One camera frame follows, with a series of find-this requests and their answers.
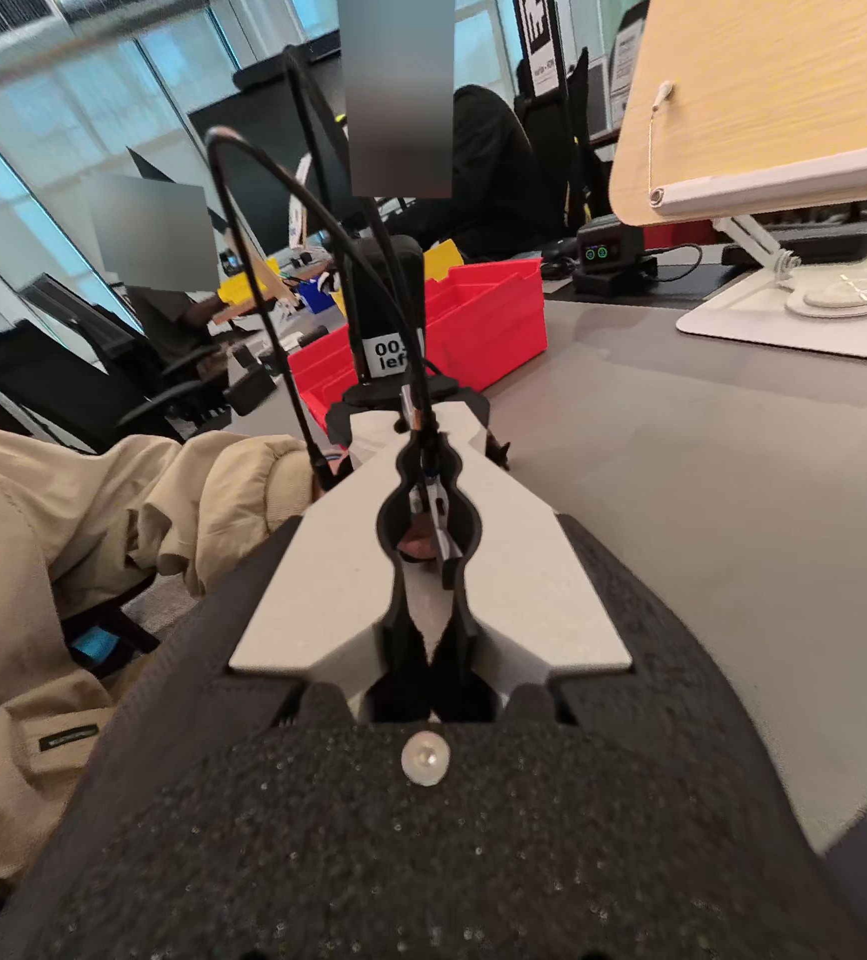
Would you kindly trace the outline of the person's left forearm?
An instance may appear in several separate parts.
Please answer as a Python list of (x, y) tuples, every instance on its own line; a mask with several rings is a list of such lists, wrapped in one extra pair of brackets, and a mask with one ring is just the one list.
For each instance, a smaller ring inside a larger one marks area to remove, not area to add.
[(76, 610), (152, 573), (202, 598), (323, 494), (306, 448), (290, 436), (211, 432), (184, 444), (136, 436), (76, 461), (60, 493), (43, 499), (64, 522), (56, 584)]

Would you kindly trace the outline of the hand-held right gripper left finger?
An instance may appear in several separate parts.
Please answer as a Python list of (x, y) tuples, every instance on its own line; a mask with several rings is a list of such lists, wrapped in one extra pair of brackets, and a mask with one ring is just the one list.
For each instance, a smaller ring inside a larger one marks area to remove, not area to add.
[(305, 511), (230, 671), (333, 685), (371, 721), (429, 718), (429, 666), (399, 553), (418, 471), (416, 439), (395, 434)]

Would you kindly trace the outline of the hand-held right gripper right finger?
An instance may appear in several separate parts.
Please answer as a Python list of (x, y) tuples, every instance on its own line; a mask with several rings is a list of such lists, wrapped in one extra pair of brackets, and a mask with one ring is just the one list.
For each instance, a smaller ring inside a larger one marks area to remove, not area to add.
[(436, 519), (458, 549), (433, 713), (492, 721), (523, 686), (623, 675), (633, 657), (559, 515), (459, 435), (441, 436)]

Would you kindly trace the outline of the blue plastic bin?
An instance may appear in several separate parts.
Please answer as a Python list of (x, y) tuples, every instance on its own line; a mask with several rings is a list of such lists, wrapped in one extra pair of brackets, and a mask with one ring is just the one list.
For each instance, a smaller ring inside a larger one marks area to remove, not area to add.
[(300, 281), (295, 292), (307, 311), (313, 315), (320, 315), (334, 306), (344, 311), (344, 294), (340, 276), (336, 271), (327, 270), (316, 277)]

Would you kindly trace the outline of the black device with green lights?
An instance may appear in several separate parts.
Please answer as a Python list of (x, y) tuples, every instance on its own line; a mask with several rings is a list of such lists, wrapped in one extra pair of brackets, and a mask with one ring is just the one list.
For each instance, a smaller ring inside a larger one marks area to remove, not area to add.
[(575, 240), (571, 286), (579, 297), (609, 302), (639, 296), (658, 282), (656, 256), (647, 253), (642, 226), (606, 215), (585, 223)]

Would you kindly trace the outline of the black and white sign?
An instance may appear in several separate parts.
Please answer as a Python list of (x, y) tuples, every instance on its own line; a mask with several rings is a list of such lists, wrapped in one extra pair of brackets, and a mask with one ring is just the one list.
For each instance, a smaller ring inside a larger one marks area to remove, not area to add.
[(563, 99), (567, 89), (555, 1), (515, 1), (514, 13), (525, 74), (523, 92), (530, 100)]

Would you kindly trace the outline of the black monitor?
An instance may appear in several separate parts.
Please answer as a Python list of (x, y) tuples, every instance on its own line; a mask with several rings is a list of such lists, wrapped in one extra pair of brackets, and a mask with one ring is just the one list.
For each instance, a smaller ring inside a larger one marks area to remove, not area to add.
[[(309, 152), (291, 90), (283, 81), (235, 93), (187, 117), (201, 138), (213, 127), (231, 128), (292, 174)], [(360, 205), (320, 122), (311, 118), (310, 125), (327, 179), (329, 209), (339, 222), (353, 226), (361, 214)], [(289, 246), (291, 199), (286, 188), (244, 153), (223, 150), (222, 156), (227, 185), (262, 249), (270, 254), (285, 249)]]

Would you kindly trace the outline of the black office chair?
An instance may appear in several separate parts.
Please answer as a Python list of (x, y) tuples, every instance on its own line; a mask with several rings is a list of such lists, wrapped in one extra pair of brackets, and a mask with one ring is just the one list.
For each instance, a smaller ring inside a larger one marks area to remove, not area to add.
[(169, 398), (146, 399), (26, 319), (0, 332), (0, 393), (96, 454), (137, 435), (184, 442), (163, 413)]

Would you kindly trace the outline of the red plastic bin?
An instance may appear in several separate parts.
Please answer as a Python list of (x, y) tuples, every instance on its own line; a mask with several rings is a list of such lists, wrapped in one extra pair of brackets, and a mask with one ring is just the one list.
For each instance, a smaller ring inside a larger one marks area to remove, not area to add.
[[(426, 283), (427, 358), (483, 391), (547, 351), (541, 259), (452, 267)], [(321, 428), (357, 382), (346, 325), (290, 356), (301, 399)]]

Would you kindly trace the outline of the grey desk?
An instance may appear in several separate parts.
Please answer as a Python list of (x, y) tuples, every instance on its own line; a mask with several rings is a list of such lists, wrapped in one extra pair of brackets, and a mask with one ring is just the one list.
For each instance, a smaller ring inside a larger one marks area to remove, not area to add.
[(826, 853), (867, 812), (867, 363), (672, 308), (545, 314), (547, 351), (488, 390), (513, 475), (704, 643)]

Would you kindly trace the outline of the yellow plastic bin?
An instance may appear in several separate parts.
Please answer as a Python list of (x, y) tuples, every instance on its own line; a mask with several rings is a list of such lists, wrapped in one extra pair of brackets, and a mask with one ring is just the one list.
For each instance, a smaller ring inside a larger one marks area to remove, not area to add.
[[(264, 266), (256, 270), (259, 293), (266, 302), (279, 300), (290, 289), (283, 283), (279, 264), (275, 257), (267, 258)], [(228, 277), (216, 290), (216, 295), (228, 306), (244, 304), (253, 300), (252, 288), (245, 271)]]
[(443, 282), (451, 270), (464, 265), (464, 256), (453, 239), (438, 242), (424, 253), (425, 282)]

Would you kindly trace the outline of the person's beige jacket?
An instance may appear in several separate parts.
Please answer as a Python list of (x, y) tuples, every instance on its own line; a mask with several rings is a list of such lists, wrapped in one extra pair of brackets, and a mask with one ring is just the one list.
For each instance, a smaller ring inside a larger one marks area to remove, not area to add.
[(62, 618), (178, 572), (162, 541), (196, 529), (213, 434), (133, 436), (105, 454), (0, 430), (0, 882), (55, 832), (114, 701)]

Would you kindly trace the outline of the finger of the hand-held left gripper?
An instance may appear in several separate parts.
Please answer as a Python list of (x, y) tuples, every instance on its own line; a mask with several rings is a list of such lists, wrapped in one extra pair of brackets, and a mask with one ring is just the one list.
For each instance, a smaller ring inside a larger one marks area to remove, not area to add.
[(488, 427), (483, 426), (475, 413), (463, 401), (444, 401), (433, 405), (439, 433), (458, 453), (472, 451), (480, 457), (487, 455)]
[(412, 440), (402, 414), (363, 411), (351, 417), (349, 459), (354, 473), (368, 476), (401, 476), (400, 458)]

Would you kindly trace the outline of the wooden tilting board stand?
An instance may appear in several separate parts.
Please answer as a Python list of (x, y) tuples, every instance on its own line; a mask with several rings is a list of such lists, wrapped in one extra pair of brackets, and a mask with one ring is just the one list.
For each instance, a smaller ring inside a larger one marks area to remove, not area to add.
[(759, 265), (679, 332), (867, 361), (867, 255), (804, 266), (754, 219), (867, 201), (867, 2), (651, 2), (609, 198)]

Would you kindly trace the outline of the flat black box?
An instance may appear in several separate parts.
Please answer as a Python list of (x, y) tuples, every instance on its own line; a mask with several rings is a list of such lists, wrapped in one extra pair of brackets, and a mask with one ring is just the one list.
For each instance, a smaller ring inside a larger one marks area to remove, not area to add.
[(764, 229), (805, 265), (867, 258), (867, 221), (767, 224)]

